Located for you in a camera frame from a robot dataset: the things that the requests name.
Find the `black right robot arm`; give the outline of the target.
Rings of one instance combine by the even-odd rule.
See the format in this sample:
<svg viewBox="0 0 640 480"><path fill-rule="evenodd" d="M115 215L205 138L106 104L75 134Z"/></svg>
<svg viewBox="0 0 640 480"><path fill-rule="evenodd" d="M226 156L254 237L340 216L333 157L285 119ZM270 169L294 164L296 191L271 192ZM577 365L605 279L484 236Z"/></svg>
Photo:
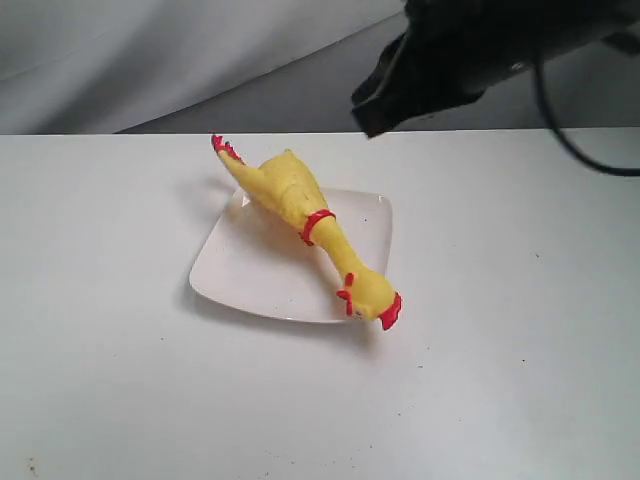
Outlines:
<svg viewBox="0 0 640 480"><path fill-rule="evenodd" d="M636 1L408 1L406 30L351 96L373 138L420 116L466 106L487 89L593 41L636 47Z"/></svg>

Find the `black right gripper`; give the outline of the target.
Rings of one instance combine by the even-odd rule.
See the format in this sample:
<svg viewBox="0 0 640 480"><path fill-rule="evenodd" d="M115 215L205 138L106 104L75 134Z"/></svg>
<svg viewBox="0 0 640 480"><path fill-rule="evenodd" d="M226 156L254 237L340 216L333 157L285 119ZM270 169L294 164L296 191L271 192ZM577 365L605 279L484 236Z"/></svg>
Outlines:
<svg viewBox="0 0 640 480"><path fill-rule="evenodd" d="M550 121L544 82L547 1L409 1L406 30L381 52L351 96L352 116L374 138L416 117L466 106L522 71Z"/></svg>

